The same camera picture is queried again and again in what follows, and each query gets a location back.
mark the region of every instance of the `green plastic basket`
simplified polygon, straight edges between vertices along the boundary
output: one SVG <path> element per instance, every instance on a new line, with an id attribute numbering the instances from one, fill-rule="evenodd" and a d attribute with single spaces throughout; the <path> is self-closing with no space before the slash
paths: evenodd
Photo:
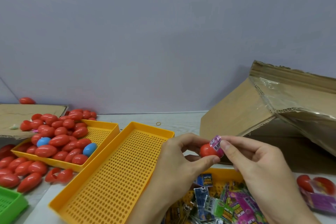
<path id="1" fill-rule="evenodd" d="M 10 224 L 27 206 L 28 202 L 21 193 L 0 187 L 1 224 Z"/>

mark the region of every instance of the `blue plastic egg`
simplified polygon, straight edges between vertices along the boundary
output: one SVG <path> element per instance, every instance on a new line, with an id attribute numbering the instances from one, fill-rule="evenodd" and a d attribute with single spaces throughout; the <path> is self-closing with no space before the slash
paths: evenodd
<path id="1" fill-rule="evenodd" d="M 95 143 L 90 143 L 87 146 L 85 146 L 83 150 L 83 154 L 90 157 L 91 154 L 97 149 L 97 144 Z"/>
<path id="2" fill-rule="evenodd" d="M 41 137 L 41 139 L 37 141 L 36 146 L 40 147 L 42 145 L 46 145 L 46 144 L 49 143 L 50 140 L 51 140 L 51 138 L 49 138 L 49 137 Z"/>

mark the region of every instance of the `pile of packets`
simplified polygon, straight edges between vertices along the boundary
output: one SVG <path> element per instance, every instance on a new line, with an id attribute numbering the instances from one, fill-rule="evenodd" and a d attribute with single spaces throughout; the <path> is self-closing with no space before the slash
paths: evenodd
<path id="1" fill-rule="evenodd" d="M 161 224 L 267 224 L 245 183 L 227 182 L 222 191 L 210 196 L 212 175 L 200 175 L 194 182 L 191 202 L 172 205 Z"/>

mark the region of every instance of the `person's left hand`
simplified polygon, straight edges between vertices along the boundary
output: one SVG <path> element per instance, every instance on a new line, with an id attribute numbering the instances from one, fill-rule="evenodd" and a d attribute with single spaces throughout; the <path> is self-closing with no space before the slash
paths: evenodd
<path id="1" fill-rule="evenodd" d="M 182 198 L 198 175 L 220 161 L 215 155 L 204 158 L 183 156 L 186 150 L 199 154 L 200 147 L 207 143 L 207 139 L 193 133 L 168 139 L 162 145 L 149 186 L 163 193 L 162 197 L 168 199 L 170 204 Z"/>

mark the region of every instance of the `cardboard box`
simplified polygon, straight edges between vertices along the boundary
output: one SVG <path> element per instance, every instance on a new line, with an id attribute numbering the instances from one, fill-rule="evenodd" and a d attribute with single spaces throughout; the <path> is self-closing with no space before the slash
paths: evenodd
<path id="1" fill-rule="evenodd" d="M 0 138 L 24 139 L 34 135 L 30 131 L 12 130 L 11 126 L 20 124 L 24 120 L 30 120 L 36 113 L 51 113 L 57 117 L 62 116 L 67 110 L 65 105 L 20 105 L 0 104 Z"/>
<path id="2" fill-rule="evenodd" d="M 202 117 L 199 133 L 264 141 L 293 171 L 335 174 L 335 103 L 336 79 L 254 61 L 249 77 Z"/>

